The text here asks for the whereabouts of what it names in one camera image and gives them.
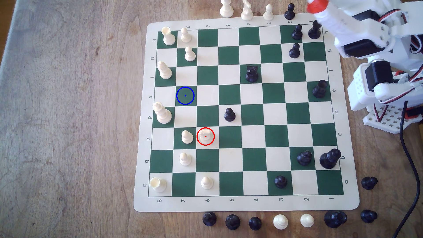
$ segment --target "white chess piece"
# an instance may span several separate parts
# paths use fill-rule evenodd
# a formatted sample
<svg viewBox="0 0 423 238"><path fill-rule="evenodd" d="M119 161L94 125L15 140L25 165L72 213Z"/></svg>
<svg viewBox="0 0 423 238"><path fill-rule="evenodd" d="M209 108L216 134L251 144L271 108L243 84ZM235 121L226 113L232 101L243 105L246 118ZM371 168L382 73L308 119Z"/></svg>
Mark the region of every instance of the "white chess piece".
<svg viewBox="0 0 423 238"><path fill-rule="evenodd" d="M168 79L172 76L172 70L164 62L159 61L157 67L159 68L162 79Z"/></svg>
<svg viewBox="0 0 423 238"><path fill-rule="evenodd" d="M288 226L288 219L282 214L276 215L273 219L273 225L276 228L283 230Z"/></svg>
<svg viewBox="0 0 423 238"><path fill-rule="evenodd" d="M314 218L310 214L302 215L299 221L301 222L301 225L303 225L304 227L311 227L314 224Z"/></svg>
<svg viewBox="0 0 423 238"><path fill-rule="evenodd" d="M191 132L184 130L182 132L182 142L184 142L185 144L189 144L194 140L194 136L192 135Z"/></svg>
<svg viewBox="0 0 423 238"><path fill-rule="evenodd" d="M251 4L247 0L242 0L244 2L244 8L241 13L241 18L244 21L249 21L253 18L253 12L251 11Z"/></svg>
<svg viewBox="0 0 423 238"><path fill-rule="evenodd" d="M222 15L222 17L231 17L233 15L231 0L222 0L221 3L223 6L220 8L220 15Z"/></svg>
<svg viewBox="0 0 423 238"><path fill-rule="evenodd" d="M175 36L170 33L170 28L165 26L162 28L163 42L165 45L173 45L176 41Z"/></svg>
<svg viewBox="0 0 423 238"><path fill-rule="evenodd" d="M157 115L157 121L166 124L172 119L172 113L161 102L153 103L153 110Z"/></svg>
<svg viewBox="0 0 423 238"><path fill-rule="evenodd" d="M166 180L161 178L152 178L150 180L150 186L158 193L163 192L166 189Z"/></svg>
<svg viewBox="0 0 423 238"><path fill-rule="evenodd" d="M187 46L185 48L185 59L187 61L194 61L195 60L195 53L192 51L192 48Z"/></svg>
<svg viewBox="0 0 423 238"><path fill-rule="evenodd" d="M267 6L266 6L266 12L263 13L263 18L266 21L271 21L273 19L272 5L267 4Z"/></svg>
<svg viewBox="0 0 423 238"><path fill-rule="evenodd" d="M181 40L184 43L188 43L191 41L191 34L188 33L188 30L184 27L181 29Z"/></svg>

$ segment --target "white square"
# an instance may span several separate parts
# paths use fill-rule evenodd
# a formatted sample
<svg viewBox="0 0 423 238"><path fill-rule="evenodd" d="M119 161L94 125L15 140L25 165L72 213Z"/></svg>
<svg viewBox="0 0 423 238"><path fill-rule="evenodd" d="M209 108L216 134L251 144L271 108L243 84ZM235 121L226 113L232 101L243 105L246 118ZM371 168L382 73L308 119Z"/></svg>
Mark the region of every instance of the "white square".
<svg viewBox="0 0 423 238"><path fill-rule="evenodd" d="M264 125L241 126L241 140L243 148L265 148Z"/></svg>
<svg viewBox="0 0 423 238"><path fill-rule="evenodd" d="M242 172L242 184L244 185L244 196L269 194L267 171Z"/></svg>
<svg viewBox="0 0 423 238"><path fill-rule="evenodd" d="M290 171L289 147L266 147L267 171Z"/></svg>
<svg viewBox="0 0 423 238"><path fill-rule="evenodd" d="M294 195L319 194L316 170L293 170L291 176Z"/></svg>
<svg viewBox="0 0 423 238"><path fill-rule="evenodd" d="M280 44L280 27L263 26L258 28L260 44Z"/></svg>
<svg viewBox="0 0 423 238"><path fill-rule="evenodd" d="M265 103L263 104L263 117L265 125L286 125L288 119L286 116L285 103Z"/></svg>
<svg viewBox="0 0 423 238"><path fill-rule="evenodd" d="M156 68L159 61L164 62L168 67L176 67L176 56L178 49L157 49Z"/></svg>
<svg viewBox="0 0 423 238"><path fill-rule="evenodd" d="M204 189L201 186L203 177L210 177L213 180L211 189ZM196 172L195 173L195 195L196 196L219 196L219 172Z"/></svg>
<svg viewBox="0 0 423 238"><path fill-rule="evenodd" d="M283 83L283 63L261 64L262 83Z"/></svg>
<svg viewBox="0 0 423 238"><path fill-rule="evenodd" d="M219 149L219 172L241 172L242 161L242 148Z"/></svg>
<svg viewBox="0 0 423 238"><path fill-rule="evenodd" d="M333 123L332 102L309 102L308 108L311 124Z"/></svg>
<svg viewBox="0 0 423 238"><path fill-rule="evenodd" d="M261 83L240 84L241 104L262 104L263 86Z"/></svg>
<svg viewBox="0 0 423 238"><path fill-rule="evenodd" d="M240 45L239 46L239 64L260 64L261 54L260 45Z"/></svg>
<svg viewBox="0 0 423 238"><path fill-rule="evenodd" d="M198 85L197 106L219 105L219 85Z"/></svg>
<svg viewBox="0 0 423 238"><path fill-rule="evenodd" d="M311 124L288 124L289 147L313 146Z"/></svg>
<svg viewBox="0 0 423 238"><path fill-rule="evenodd" d="M218 47L197 48L197 66L219 65Z"/></svg>
<svg viewBox="0 0 423 238"><path fill-rule="evenodd" d="M218 46L239 46L238 28L218 29Z"/></svg>
<svg viewBox="0 0 423 238"><path fill-rule="evenodd" d="M307 82L285 82L285 102L308 102Z"/></svg>

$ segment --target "black pawn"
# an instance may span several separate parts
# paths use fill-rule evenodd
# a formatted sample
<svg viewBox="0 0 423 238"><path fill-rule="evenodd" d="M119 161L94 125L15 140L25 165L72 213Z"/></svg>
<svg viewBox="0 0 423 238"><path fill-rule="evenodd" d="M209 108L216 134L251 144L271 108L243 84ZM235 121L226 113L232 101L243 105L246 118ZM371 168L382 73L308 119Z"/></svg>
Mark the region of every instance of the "black pawn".
<svg viewBox="0 0 423 238"><path fill-rule="evenodd" d="M290 49L289 50L289 56L291 57L291 58L298 58L298 56L300 55L300 52L299 52L299 44L298 43L294 43L293 45L292 45L292 49Z"/></svg>
<svg viewBox="0 0 423 238"><path fill-rule="evenodd" d="M377 213L366 209L361 212L360 216L365 223L372 223L374 220L376 220Z"/></svg>
<svg viewBox="0 0 423 238"><path fill-rule="evenodd" d="M377 184L377 178L375 177L365 177L361 180L361 186L364 189L371 190Z"/></svg>
<svg viewBox="0 0 423 238"><path fill-rule="evenodd" d="M239 220L239 217L237 215L231 214L226 217L225 225L228 229L236 230L240 224L241 221Z"/></svg>
<svg viewBox="0 0 423 238"><path fill-rule="evenodd" d="M320 37L320 27L321 24L314 20L313 27L308 30L308 37L311 39L317 39Z"/></svg>
<svg viewBox="0 0 423 238"><path fill-rule="evenodd" d="M322 98L326 95L326 88L327 88L328 84L326 82L326 80L320 80L316 87L313 88L313 96L317 97L317 98Z"/></svg>
<svg viewBox="0 0 423 238"><path fill-rule="evenodd" d="M346 222L346 214L342 211L328 211L324 215L324 222L330 228L338 228Z"/></svg>
<svg viewBox="0 0 423 238"><path fill-rule="evenodd" d="M309 165L309 164L310 164L310 162L311 162L311 159L312 159L312 154L311 154L311 152L310 152L310 151L308 151L308 150L306 150L306 151L304 151L304 152L300 153L300 154L297 156L297 161L298 161L298 163L299 163L299 164L301 164L302 166L307 166L307 165Z"/></svg>
<svg viewBox="0 0 423 238"><path fill-rule="evenodd" d="M338 149L331 149L328 153L324 153L320 156L320 164L325 169L332 169L335 167L339 158L341 158L341 151Z"/></svg>
<svg viewBox="0 0 423 238"><path fill-rule="evenodd" d="M288 4L288 10L285 12L285 18L287 20L292 20L295 17L294 13L295 5L293 3Z"/></svg>
<svg viewBox="0 0 423 238"><path fill-rule="evenodd" d="M203 215L203 223L208 227L214 225L216 223L216 220L217 217L214 212L207 212Z"/></svg>
<svg viewBox="0 0 423 238"><path fill-rule="evenodd" d="M261 220L260 218L254 216L248 221L248 225L252 230L258 230L261 228Z"/></svg>

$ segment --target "black chess piece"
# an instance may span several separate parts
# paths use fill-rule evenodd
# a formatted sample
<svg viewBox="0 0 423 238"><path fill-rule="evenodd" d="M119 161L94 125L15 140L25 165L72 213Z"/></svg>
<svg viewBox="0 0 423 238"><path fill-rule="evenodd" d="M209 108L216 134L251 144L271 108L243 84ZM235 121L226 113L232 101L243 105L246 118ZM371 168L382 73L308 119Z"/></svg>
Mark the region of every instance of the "black chess piece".
<svg viewBox="0 0 423 238"><path fill-rule="evenodd" d="M325 169L332 169L335 167L339 158L341 158L341 151L338 149L331 149L328 153L324 153L320 156L320 164Z"/></svg>
<svg viewBox="0 0 423 238"><path fill-rule="evenodd" d="M320 37L320 27L321 24L314 20L313 27L308 30L308 37L311 39L317 39Z"/></svg>
<svg viewBox="0 0 423 238"><path fill-rule="evenodd" d="M293 3L288 4L288 10L285 12L285 15L284 15L287 20L294 19L295 17L294 8L295 8L295 5Z"/></svg>
<svg viewBox="0 0 423 238"><path fill-rule="evenodd" d="M233 112L232 108L227 108L223 117L228 122L235 120L235 113Z"/></svg>
<svg viewBox="0 0 423 238"><path fill-rule="evenodd" d="M313 96L317 97L317 98L323 98L326 95L326 88L328 86L328 83L326 82L326 80L322 79L320 80L316 87L313 88Z"/></svg>
<svg viewBox="0 0 423 238"><path fill-rule="evenodd" d="M310 151L306 150L304 152L301 152L298 156L297 156L297 161L299 164L301 164L302 166L307 166L310 164L311 159L312 159L312 154Z"/></svg>
<svg viewBox="0 0 423 238"><path fill-rule="evenodd" d="M298 43L294 43L292 45L292 49L289 50L289 56L291 58L298 58L298 56L300 55L300 51L299 51L299 44Z"/></svg>
<svg viewBox="0 0 423 238"><path fill-rule="evenodd" d="M343 211L328 211L324 215L324 222L330 228L338 228L347 220L346 214Z"/></svg>
<svg viewBox="0 0 423 238"><path fill-rule="evenodd" d="M261 220L254 216L248 221L248 225L252 230L259 230L261 228Z"/></svg>
<svg viewBox="0 0 423 238"><path fill-rule="evenodd" d="M254 83L258 80L258 66L247 66L247 74L245 75L245 78L248 82Z"/></svg>
<svg viewBox="0 0 423 238"><path fill-rule="evenodd" d="M377 213L370 211L368 209L363 210L360 214L361 219L365 222L365 223L372 223L374 220L376 220L377 218Z"/></svg>
<svg viewBox="0 0 423 238"><path fill-rule="evenodd" d="M238 229L240 224L241 224L241 221L239 220L239 217L237 215L231 214L226 217L225 225L228 229L236 230Z"/></svg>
<svg viewBox="0 0 423 238"><path fill-rule="evenodd" d="M377 184L377 178L375 177L365 177L361 180L361 186L364 189L371 190Z"/></svg>
<svg viewBox="0 0 423 238"><path fill-rule="evenodd" d="M216 220L217 220L217 217L214 212L206 212L203 215L203 223L208 227L211 227L212 225L214 225L216 223Z"/></svg>

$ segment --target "white pawn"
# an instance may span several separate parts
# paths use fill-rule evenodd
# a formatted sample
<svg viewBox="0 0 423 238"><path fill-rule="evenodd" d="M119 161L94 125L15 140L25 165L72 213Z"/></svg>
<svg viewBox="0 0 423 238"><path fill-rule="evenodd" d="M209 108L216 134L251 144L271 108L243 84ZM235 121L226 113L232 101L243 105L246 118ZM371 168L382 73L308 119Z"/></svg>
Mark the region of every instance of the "white pawn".
<svg viewBox="0 0 423 238"><path fill-rule="evenodd" d="M157 115L157 121L162 124L169 123L172 119L172 113L161 102L153 103L153 110Z"/></svg>
<svg viewBox="0 0 423 238"><path fill-rule="evenodd" d="M187 46L185 48L185 59L187 61L194 61L195 60L195 53L192 51L192 48Z"/></svg>
<svg viewBox="0 0 423 238"><path fill-rule="evenodd" d="M176 41L175 36L170 33L170 28L165 26L162 28L163 42L165 45L173 45Z"/></svg>
<svg viewBox="0 0 423 238"><path fill-rule="evenodd" d="M273 219L273 225L276 228L283 230L288 226L288 219L282 214L276 215Z"/></svg>
<svg viewBox="0 0 423 238"><path fill-rule="evenodd" d="M192 140L194 140L194 136L192 135L192 133L187 130L184 130L182 132L182 142L184 142L185 144L189 144L192 142Z"/></svg>
<svg viewBox="0 0 423 238"><path fill-rule="evenodd" d="M272 5L267 4L267 6L266 6L266 12L263 13L263 18L266 21L271 21L273 19Z"/></svg>
<svg viewBox="0 0 423 238"><path fill-rule="evenodd" d="M253 12L251 11L251 4L247 0L242 0L244 2L244 8L241 13L241 18L244 21L249 21L253 18Z"/></svg>
<svg viewBox="0 0 423 238"><path fill-rule="evenodd" d="M222 0L221 3L223 6L220 8L220 15L222 15L222 17L231 17L233 15L231 0Z"/></svg>
<svg viewBox="0 0 423 238"><path fill-rule="evenodd" d="M168 79L172 76L172 70L164 62L159 61L157 67L159 68L162 79Z"/></svg>

